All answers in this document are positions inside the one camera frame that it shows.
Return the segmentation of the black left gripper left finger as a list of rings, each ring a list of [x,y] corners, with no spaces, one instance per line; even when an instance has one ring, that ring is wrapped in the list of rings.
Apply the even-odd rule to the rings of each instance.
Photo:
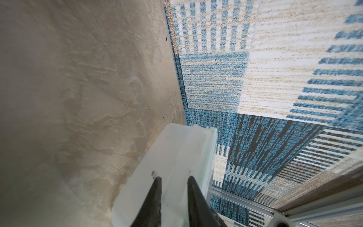
[[[156,177],[131,227],[161,226],[162,178]]]

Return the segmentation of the lidded green-tinted lunch box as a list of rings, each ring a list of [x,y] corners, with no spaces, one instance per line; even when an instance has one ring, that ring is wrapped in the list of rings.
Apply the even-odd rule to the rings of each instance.
[[[161,225],[187,227],[187,182],[194,177],[204,199],[213,182],[217,128],[168,124],[121,189],[112,208],[112,225],[129,227],[156,177],[162,179]]]

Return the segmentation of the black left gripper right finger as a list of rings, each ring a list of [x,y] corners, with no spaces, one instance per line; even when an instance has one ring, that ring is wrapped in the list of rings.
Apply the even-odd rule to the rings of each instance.
[[[188,178],[187,189],[190,227],[227,227],[219,215],[208,206],[193,176]]]

